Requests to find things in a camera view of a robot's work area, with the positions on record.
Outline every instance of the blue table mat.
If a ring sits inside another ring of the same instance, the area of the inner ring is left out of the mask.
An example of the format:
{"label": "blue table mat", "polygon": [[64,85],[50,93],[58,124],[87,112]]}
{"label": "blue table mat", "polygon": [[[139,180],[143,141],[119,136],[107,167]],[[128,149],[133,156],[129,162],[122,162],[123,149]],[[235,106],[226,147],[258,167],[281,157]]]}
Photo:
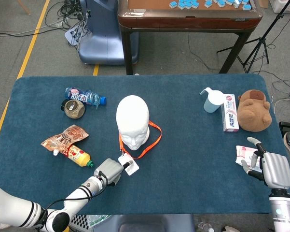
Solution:
{"label": "blue table mat", "polygon": [[[107,105],[86,106],[80,119],[60,110],[66,87],[91,89],[107,97]],[[236,98],[249,89],[268,93],[254,74],[23,77],[16,81],[0,132],[0,187],[11,195],[46,207],[65,198],[93,174],[42,147],[45,139],[72,124],[89,137],[76,145],[99,166],[120,156],[116,109],[122,98],[138,95],[147,103],[150,120],[163,130],[160,143],[137,160],[140,169],[122,173],[81,214],[269,213],[270,189],[235,164],[236,145],[253,147],[255,137],[268,151],[288,155],[271,109],[271,126],[258,133],[223,132],[221,110],[209,114],[203,104],[206,87]],[[159,136],[150,137],[140,152]],[[54,208],[61,208],[58,203]]]}

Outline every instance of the stuffed toy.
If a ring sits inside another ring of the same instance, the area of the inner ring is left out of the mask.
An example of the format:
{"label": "stuffed toy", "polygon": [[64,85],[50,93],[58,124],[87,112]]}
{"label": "stuffed toy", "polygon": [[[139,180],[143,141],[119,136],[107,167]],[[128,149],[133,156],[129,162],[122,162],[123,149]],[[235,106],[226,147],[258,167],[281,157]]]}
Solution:
{"label": "stuffed toy", "polygon": [[239,96],[238,99],[237,118],[242,129],[259,132],[269,127],[272,122],[269,113],[270,103],[266,101],[263,92],[251,89]]}

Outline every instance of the yellow floor line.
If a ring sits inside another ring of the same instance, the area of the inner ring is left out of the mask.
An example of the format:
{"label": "yellow floor line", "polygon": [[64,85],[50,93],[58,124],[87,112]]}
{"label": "yellow floor line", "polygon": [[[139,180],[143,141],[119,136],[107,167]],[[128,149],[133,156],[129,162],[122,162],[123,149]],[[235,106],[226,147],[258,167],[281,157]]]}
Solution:
{"label": "yellow floor line", "polygon": [[98,74],[98,68],[99,68],[99,65],[98,64],[95,64],[95,68],[93,69],[93,76],[97,76],[97,74]]}
{"label": "yellow floor line", "polygon": [[[50,1],[50,0],[46,0],[46,1],[45,1],[44,7],[43,7],[42,12],[41,12],[41,16],[40,16],[40,18],[39,18],[39,21],[38,21],[38,24],[37,24],[36,29],[35,29],[35,31],[34,31],[34,34],[39,33],[39,31],[40,31],[39,28],[40,28],[41,25],[42,25],[42,22],[43,22],[43,19],[44,19],[44,16],[45,16],[45,13],[46,13],[46,10],[47,10],[47,7],[48,7],[48,4],[49,4],[49,1]],[[35,41],[36,41],[37,37],[38,37],[38,35],[33,35],[33,36],[32,36],[31,43],[30,43],[30,45],[29,45],[28,51],[27,51],[27,53],[26,53],[26,56],[25,56],[24,61],[23,61],[23,64],[22,64],[22,66],[21,66],[21,68],[20,68],[20,71],[19,71],[19,73],[18,73],[17,80],[18,80],[19,78],[21,78],[21,77],[23,76],[24,72],[25,72],[25,69],[26,69],[26,66],[27,66],[28,60],[29,60],[29,58],[30,58],[30,55],[31,55],[31,52],[32,52],[32,49],[33,49],[33,46],[34,46],[34,44],[35,44]],[[7,110],[8,105],[9,105],[9,101],[10,101],[10,99],[8,99],[8,102],[7,102],[6,105],[5,105],[4,111],[3,111],[2,116],[1,116],[1,119],[0,119],[0,131],[1,131],[1,127],[2,127],[2,125],[3,125],[3,121],[4,121],[4,118],[5,118],[6,110]]]}

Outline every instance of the mannequin head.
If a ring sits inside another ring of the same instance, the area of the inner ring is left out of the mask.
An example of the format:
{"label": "mannequin head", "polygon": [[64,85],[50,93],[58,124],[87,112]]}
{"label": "mannequin head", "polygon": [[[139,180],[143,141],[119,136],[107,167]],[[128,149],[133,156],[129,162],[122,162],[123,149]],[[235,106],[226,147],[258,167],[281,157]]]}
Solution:
{"label": "mannequin head", "polygon": [[117,107],[116,121],[122,141],[137,150],[149,137],[149,110],[145,101],[135,95],[121,100]]}

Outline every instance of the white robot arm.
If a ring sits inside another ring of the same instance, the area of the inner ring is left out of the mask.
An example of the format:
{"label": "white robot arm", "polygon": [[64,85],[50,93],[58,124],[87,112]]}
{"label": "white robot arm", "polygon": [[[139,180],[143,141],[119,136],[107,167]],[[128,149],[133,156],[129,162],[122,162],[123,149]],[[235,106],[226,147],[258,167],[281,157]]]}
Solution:
{"label": "white robot arm", "polygon": [[250,169],[242,160],[244,171],[259,180],[271,189],[269,201],[271,203],[272,216],[276,232],[290,232],[290,166],[285,156],[267,152],[262,143],[255,138],[248,137],[248,141],[257,147],[251,161],[254,168],[258,156],[262,173]]}
{"label": "white robot arm", "polygon": [[20,199],[0,189],[0,223],[23,227],[37,228],[44,232],[62,232],[75,216],[93,197],[101,194],[106,186],[116,185],[121,172],[130,165],[107,159],[87,179],[63,201],[61,210],[41,208],[37,203]]}

